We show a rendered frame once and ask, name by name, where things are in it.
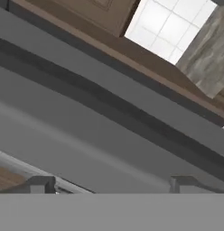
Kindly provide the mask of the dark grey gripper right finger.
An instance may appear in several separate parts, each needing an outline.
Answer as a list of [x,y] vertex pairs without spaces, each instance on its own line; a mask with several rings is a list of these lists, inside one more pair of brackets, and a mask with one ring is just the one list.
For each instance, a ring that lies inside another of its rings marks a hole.
[[224,194],[223,189],[214,188],[199,182],[192,176],[172,176],[170,178],[170,193],[200,194],[219,193]]

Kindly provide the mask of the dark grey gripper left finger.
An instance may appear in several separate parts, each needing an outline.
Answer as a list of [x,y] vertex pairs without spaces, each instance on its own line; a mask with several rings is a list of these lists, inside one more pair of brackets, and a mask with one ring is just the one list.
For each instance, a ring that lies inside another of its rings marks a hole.
[[32,176],[20,185],[0,190],[0,194],[55,194],[55,183],[53,176]]

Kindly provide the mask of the grey fridge door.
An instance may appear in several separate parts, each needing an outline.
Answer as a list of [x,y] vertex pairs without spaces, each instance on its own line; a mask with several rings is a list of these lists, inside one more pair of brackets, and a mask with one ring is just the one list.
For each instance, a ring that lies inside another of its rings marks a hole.
[[2,67],[0,151],[97,193],[166,193],[173,175],[224,190],[158,145]]

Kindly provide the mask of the brown wooden cupboard door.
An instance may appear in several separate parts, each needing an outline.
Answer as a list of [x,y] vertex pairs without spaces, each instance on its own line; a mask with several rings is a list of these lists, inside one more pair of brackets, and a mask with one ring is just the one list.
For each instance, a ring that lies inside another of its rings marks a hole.
[[116,37],[126,32],[140,0],[27,0],[51,14],[70,14]]

